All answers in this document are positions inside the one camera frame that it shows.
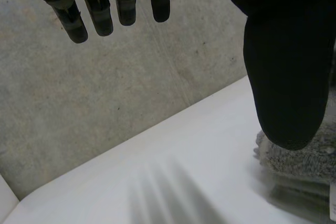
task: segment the white surface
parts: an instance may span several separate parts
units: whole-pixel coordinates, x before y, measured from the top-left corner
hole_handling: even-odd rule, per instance
[[[0,175],[0,223],[3,223],[18,203],[16,196]]]
[[[36,190],[5,224],[159,224],[148,220],[152,211],[172,220],[167,209],[181,208],[190,223],[204,223],[194,217],[205,209],[216,210],[221,223],[310,223],[264,199],[253,158],[259,130],[244,78]]]

